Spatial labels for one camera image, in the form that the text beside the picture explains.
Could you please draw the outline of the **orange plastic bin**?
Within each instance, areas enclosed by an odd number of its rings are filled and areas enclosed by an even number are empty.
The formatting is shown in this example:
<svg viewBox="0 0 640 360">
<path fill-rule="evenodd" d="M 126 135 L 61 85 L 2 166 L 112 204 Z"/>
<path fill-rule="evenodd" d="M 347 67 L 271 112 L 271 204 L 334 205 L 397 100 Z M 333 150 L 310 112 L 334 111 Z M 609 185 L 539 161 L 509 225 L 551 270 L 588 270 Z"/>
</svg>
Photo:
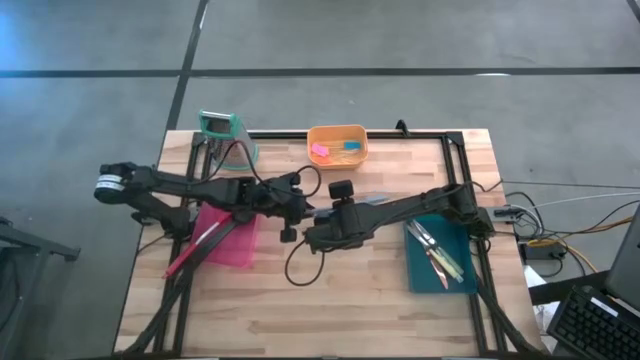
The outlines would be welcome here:
<svg viewBox="0 0 640 360">
<path fill-rule="evenodd" d="M 317 163 L 320 157 L 311 151 L 311 146 L 318 143 L 328 147 L 337 141 L 358 141 L 361 143 L 359 160 L 354 164 L 322 166 Z M 311 164 L 323 170 L 351 170 L 364 163 L 368 157 L 368 136 L 361 125 L 326 125 L 315 126 L 307 132 L 307 154 Z"/>
</svg>

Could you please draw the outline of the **black keyboard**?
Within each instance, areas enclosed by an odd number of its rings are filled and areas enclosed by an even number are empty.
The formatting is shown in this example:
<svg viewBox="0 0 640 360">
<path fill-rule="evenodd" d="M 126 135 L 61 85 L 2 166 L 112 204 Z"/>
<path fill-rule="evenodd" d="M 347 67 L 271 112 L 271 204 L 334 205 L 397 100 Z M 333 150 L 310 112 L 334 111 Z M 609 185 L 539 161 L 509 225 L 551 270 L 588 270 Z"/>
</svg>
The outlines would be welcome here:
<svg viewBox="0 0 640 360">
<path fill-rule="evenodd" d="M 581 360 L 640 360 L 640 316 L 590 286 L 574 286 L 547 333 Z"/>
</svg>

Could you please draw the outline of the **red spoon steel handle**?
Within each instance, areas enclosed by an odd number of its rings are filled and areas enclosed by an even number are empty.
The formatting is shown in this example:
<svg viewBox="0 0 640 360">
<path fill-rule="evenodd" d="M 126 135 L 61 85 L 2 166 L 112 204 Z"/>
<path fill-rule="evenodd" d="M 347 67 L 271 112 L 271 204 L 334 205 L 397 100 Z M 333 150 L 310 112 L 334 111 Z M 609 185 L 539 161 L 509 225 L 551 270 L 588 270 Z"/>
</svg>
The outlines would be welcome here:
<svg viewBox="0 0 640 360">
<path fill-rule="evenodd" d="M 192 242 L 186 250 L 180 254 L 166 269 L 163 279 L 168 279 L 175 275 L 184 265 L 184 263 L 191 257 L 200 244 L 207 239 L 213 232 L 222 224 L 227 222 L 231 218 L 230 214 L 223 215 L 219 220 L 213 223 L 206 231 L 204 231 L 194 242 Z"/>
</svg>

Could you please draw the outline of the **white paper sheet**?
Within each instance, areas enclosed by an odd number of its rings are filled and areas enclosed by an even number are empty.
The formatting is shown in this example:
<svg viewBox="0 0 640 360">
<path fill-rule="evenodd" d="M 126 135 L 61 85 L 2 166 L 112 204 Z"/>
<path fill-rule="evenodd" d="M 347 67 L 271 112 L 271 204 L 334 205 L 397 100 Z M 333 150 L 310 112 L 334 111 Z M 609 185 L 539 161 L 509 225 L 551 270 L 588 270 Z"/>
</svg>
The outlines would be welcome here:
<svg viewBox="0 0 640 360">
<path fill-rule="evenodd" d="M 542 277 L 540 277 L 539 274 L 530 265 L 524 265 L 523 272 L 528 288 L 532 288 L 538 285 L 544 285 L 546 283 L 546 281 Z M 534 305 L 533 311 L 536 324 L 539 329 L 539 334 L 543 339 L 546 336 L 546 332 L 544 330 L 544 306 Z"/>
</svg>

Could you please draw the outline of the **pink translucent plastic tray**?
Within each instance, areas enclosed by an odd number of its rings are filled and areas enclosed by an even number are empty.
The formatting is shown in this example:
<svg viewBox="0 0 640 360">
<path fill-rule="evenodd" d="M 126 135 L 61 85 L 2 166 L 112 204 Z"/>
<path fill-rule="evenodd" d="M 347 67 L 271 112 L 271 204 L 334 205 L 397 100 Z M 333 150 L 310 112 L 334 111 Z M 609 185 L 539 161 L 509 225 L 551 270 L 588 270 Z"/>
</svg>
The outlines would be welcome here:
<svg viewBox="0 0 640 360">
<path fill-rule="evenodd" d="M 195 219 L 191 241 L 195 242 L 217 220 L 222 220 L 226 215 L 226 212 L 204 203 Z M 260 219 L 260 216 L 255 216 L 250 222 L 236 227 L 208 255 L 205 262 L 236 268 L 251 265 Z"/>
</svg>

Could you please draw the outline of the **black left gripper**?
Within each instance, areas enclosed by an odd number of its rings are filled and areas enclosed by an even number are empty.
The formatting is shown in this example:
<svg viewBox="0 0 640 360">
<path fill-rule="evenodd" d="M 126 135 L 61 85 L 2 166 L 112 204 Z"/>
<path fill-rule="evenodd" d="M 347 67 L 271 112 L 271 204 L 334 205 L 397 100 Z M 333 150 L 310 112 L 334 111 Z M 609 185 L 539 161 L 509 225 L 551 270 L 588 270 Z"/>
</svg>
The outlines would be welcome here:
<svg viewBox="0 0 640 360">
<path fill-rule="evenodd" d="M 293 226 L 308 217 L 306 211 L 311 208 L 306 200 L 307 195 L 299 188 L 300 183 L 300 173 L 290 172 L 264 180 L 258 185 L 258 212 L 284 221 L 284 228 L 280 231 L 281 243 L 297 240 L 297 231 Z"/>
</svg>

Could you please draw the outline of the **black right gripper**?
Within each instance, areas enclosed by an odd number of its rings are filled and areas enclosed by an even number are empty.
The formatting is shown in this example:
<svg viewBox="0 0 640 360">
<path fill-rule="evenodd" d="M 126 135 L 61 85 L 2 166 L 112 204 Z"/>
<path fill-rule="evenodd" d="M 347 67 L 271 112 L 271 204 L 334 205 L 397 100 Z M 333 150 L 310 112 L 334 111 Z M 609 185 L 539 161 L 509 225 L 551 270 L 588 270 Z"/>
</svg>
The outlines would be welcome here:
<svg viewBox="0 0 640 360">
<path fill-rule="evenodd" d="M 331 212 L 313 218 L 313 225 L 303 232 L 305 242 L 312 253 L 361 247 L 371 238 L 374 206 L 354 200 L 351 180 L 330 183 L 328 189 Z"/>
</svg>

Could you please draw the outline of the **dark laptop screen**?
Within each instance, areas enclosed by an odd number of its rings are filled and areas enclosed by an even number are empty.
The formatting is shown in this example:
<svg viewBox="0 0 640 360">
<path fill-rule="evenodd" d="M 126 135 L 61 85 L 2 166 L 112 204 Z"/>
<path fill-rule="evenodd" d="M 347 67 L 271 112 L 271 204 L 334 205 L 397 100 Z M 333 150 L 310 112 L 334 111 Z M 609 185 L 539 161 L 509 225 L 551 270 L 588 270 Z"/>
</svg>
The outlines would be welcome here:
<svg viewBox="0 0 640 360">
<path fill-rule="evenodd" d="M 608 292 L 640 312 L 640 205 L 605 281 Z"/>
</svg>

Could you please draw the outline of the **black metal stand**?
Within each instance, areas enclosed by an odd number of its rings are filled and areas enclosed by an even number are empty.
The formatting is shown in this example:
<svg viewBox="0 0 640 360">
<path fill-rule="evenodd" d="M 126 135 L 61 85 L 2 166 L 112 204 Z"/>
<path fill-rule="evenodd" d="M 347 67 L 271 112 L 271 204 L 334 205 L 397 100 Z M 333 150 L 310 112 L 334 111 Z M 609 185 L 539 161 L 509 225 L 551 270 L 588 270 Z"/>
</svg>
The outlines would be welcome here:
<svg viewBox="0 0 640 360">
<path fill-rule="evenodd" d="M 0 216 L 0 264 L 7 263 L 13 271 L 15 294 L 6 316 L 0 320 L 0 360 L 10 360 L 16 352 L 48 259 L 59 255 L 72 262 L 80 251 L 16 229 L 10 220 Z"/>
</svg>

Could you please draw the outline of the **grey usb hub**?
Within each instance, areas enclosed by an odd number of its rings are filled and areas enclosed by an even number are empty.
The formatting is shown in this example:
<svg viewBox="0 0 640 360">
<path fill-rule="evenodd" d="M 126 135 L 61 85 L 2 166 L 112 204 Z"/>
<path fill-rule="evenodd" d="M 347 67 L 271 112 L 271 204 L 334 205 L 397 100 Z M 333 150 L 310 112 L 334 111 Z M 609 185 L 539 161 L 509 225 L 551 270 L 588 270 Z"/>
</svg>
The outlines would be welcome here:
<svg viewBox="0 0 640 360">
<path fill-rule="evenodd" d="M 513 206 L 488 208 L 487 212 L 492 222 L 515 223 L 524 214 L 524 210 Z"/>
</svg>

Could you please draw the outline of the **black desk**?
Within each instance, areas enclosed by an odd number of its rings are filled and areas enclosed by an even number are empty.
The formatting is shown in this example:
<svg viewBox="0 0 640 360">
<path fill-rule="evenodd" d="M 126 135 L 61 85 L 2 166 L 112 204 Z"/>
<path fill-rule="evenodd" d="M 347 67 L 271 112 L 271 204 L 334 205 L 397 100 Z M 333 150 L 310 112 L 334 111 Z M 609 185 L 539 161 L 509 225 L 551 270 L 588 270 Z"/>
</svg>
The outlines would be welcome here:
<svg viewBox="0 0 640 360">
<path fill-rule="evenodd" d="M 571 278 L 559 282 L 536 285 L 529 289 L 533 305 L 548 304 L 565 299 L 573 288 L 586 287 L 588 290 L 603 290 L 609 271 Z"/>
</svg>

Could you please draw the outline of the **teal plastic bin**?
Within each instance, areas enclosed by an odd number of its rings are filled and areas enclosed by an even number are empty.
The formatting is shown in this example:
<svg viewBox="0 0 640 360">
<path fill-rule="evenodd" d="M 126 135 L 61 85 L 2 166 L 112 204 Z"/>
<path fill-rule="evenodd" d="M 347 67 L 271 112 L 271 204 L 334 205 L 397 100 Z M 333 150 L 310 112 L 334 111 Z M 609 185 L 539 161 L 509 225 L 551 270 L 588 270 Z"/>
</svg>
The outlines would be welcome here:
<svg viewBox="0 0 640 360">
<path fill-rule="evenodd" d="M 409 232 L 411 221 L 420 223 L 464 270 L 462 283 L 449 278 L 445 290 L 422 245 Z M 469 237 L 465 228 L 441 216 L 422 216 L 404 223 L 406 266 L 409 290 L 414 294 L 474 294 L 477 280 L 471 259 Z"/>
</svg>

